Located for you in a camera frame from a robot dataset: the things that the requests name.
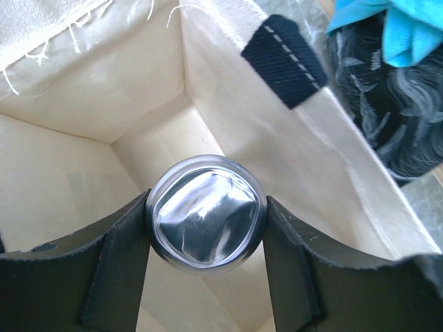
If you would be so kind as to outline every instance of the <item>black fabric tab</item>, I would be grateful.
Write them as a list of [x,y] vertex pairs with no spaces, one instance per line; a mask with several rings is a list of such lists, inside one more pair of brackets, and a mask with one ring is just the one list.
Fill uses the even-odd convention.
[[327,83],[326,74],[296,23],[271,15],[242,52],[274,93],[290,109]]

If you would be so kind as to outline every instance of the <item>loose thread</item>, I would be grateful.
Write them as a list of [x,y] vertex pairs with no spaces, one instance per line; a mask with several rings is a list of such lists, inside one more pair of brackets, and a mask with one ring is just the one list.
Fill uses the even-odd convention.
[[78,26],[79,28],[83,27],[83,25],[85,25],[86,23],[88,23],[88,21],[91,19],[91,12],[88,12],[86,14],[86,17],[84,19],[82,19],[81,21],[75,21],[74,24],[76,26]]
[[147,16],[147,19],[146,19],[146,21],[149,21],[150,20],[150,18],[151,18],[151,16],[152,16],[152,13],[154,12],[154,0],[151,0],[151,9],[150,9],[150,13],[148,14],[148,16]]
[[77,39],[75,38],[74,32],[72,31],[72,27],[68,26],[68,29],[69,29],[69,33],[71,34],[71,38],[74,41],[74,51],[76,53],[81,53],[80,49],[78,48]]
[[48,43],[49,43],[49,40],[47,40],[46,43],[44,43],[43,49],[39,54],[32,55],[32,54],[26,53],[25,57],[27,57],[29,59],[37,59],[37,64],[39,66],[41,66],[43,59],[49,59],[48,56],[46,55],[46,49],[48,48]]
[[6,83],[8,83],[8,85],[9,85],[10,89],[12,90],[12,92],[15,95],[19,95],[20,93],[17,90],[15,90],[14,86],[12,85],[11,81],[8,78],[8,75],[6,75],[6,69],[3,69],[2,73],[3,73],[3,76],[5,77]]
[[179,8],[184,8],[184,7],[193,7],[193,8],[196,8],[196,9],[200,9],[200,10],[201,10],[202,12],[204,12],[205,14],[208,14],[208,13],[207,13],[202,7],[197,6],[197,5],[192,5],[191,3],[188,4],[188,5],[180,5],[180,6],[176,6],[176,7],[173,7],[173,9],[171,10],[171,13],[169,14],[168,24],[166,24],[166,28],[169,28],[169,23],[171,22],[171,17],[172,17],[172,14],[174,13],[174,11],[177,10],[177,9],[179,9]]
[[101,7],[99,7],[97,9],[97,18],[101,18],[101,16],[103,16],[103,14],[106,12],[106,9],[108,9],[108,7],[111,5],[111,3],[113,3],[114,0],[109,0],[108,2],[104,3]]

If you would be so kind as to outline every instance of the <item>canvas tote bag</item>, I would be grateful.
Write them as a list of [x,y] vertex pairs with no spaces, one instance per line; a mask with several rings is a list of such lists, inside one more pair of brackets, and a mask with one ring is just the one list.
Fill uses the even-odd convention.
[[[199,154],[240,162],[353,248],[440,252],[284,17],[252,0],[7,0],[1,16],[7,252],[111,214]],[[261,246],[216,277],[183,274],[153,251],[148,265],[143,328],[272,329]]]

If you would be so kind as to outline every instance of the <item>black patterned fabric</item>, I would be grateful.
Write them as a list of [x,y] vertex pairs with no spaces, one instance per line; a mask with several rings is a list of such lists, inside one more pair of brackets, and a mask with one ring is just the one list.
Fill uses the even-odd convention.
[[242,56],[290,109],[327,83],[297,24],[280,15],[271,15],[263,22]]
[[356,125],[403,185],[443,162],[443,46],[416,66],[389,66],[381,55],[384,19],[341,28],[328,46]]

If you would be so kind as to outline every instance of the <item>metal cap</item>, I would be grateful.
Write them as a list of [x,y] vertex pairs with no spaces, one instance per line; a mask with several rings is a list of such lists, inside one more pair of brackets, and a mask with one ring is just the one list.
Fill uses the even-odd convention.
[[146,202],[152,247],[194,274],[239,266],[257,248],[266,223],[266,195],[258,180],[221,156],[196,156],[170,168]]

